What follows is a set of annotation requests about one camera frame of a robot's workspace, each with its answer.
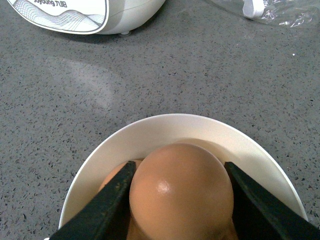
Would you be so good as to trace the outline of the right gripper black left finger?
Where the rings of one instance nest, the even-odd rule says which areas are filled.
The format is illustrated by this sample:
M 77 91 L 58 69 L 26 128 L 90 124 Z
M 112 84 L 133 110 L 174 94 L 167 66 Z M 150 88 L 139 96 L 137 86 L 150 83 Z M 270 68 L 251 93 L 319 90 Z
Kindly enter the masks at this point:
M 125 240 L 130 223 L 129 191 L 136 163 L 128 161 L 51 240 Z

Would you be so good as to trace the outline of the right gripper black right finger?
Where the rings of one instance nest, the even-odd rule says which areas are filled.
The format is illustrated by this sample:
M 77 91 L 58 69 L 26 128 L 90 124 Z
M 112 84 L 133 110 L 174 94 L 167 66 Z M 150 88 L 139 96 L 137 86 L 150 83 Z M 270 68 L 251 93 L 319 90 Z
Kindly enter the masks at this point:
M 320 230 L 299 216 L 253 178 L 226 162 L 234 207 L 232 220 L 240 240 L 318 240 Z

